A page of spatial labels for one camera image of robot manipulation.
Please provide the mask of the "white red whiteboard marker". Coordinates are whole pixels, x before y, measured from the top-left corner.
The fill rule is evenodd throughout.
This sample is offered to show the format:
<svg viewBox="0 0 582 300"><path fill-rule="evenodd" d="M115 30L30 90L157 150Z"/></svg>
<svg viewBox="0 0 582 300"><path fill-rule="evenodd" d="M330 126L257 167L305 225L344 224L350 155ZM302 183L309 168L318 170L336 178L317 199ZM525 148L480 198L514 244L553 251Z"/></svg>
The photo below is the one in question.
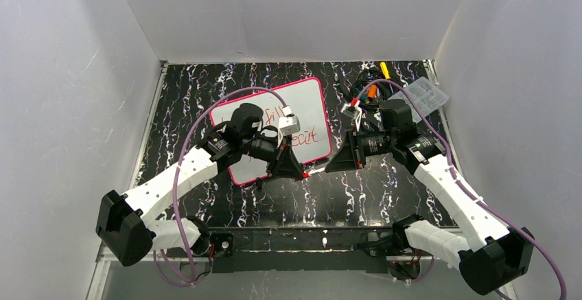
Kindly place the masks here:
<svg viewBox="0 0 582 300"><path fill-rule="evenodd" d="M313 175L316 175L316 174L323 173L324 171L325 171L325 167L321 167L321 168L317 168L317 169L310 170L308 172L308 175L309 176L313 176Z"/></svg>

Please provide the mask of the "pink framed whiteboard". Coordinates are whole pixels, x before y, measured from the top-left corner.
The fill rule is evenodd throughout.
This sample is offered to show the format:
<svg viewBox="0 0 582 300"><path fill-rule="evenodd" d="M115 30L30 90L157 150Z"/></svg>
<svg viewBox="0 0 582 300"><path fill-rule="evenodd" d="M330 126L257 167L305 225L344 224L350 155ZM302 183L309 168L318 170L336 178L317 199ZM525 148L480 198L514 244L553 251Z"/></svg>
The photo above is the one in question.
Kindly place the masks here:
<svg viewBox="0 0 582 300"><path fill-rule="evenodd" d="M292 135L293 153L299 162L306 164L328 157L332 152L331 131L320 80L306 78L277 86L273 91L299 118L301 129ZM260 91L219 104L209 114L211 123L216 125L229 120L233 111L243 103L254 104L263 110L265 126L277 126L279 118L283 117L283 104L273 94ZM245 185L257 178L266 178L266 167L266 162L244 155L228 171L236 185Z"/></svg>

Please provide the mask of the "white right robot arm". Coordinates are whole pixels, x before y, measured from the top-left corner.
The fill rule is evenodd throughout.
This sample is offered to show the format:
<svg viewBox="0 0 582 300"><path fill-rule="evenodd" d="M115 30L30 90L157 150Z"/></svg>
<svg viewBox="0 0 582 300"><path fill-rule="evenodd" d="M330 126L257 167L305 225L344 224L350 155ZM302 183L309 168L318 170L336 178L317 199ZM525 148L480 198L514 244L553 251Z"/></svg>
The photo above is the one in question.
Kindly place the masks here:
<svg viewBox="0 0 582 300"><path fill-rule="evenodd" d="M386 243L395 251L413 249L435 255L456 268L480 295L524 275L533 252L533 245L523 236L526 229L507 227L480 207L476 195L449 163L443 143L418 129L404 100L382 102L380 115L382 130L346 131L325 172L359 170L367 157L391 154L437 197L463 233L455 235L412 214L393 223L390 235L369 245Z"/></svg>

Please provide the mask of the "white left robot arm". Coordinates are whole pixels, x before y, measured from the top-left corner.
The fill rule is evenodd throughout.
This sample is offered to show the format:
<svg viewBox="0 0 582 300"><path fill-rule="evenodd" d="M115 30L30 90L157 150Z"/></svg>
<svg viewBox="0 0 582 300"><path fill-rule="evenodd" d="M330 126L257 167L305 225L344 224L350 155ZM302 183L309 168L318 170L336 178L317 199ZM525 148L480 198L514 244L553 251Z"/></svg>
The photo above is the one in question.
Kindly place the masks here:
<svg viewBox="0 0 582 300"><path fill-rule="evenodd" d="M244 155L265 162L269 177L304 177L292 150L299 118L284 106L278 125L265 126L263 114L254 104L240 104L229 120L214 126L177 163L123 194L111 190L102 197L95 232L123 266L136 264L151 251L194 249L207 235L199 220L178 214L173 220L158 217L168 207L176 209L180 197Z"/></svg>

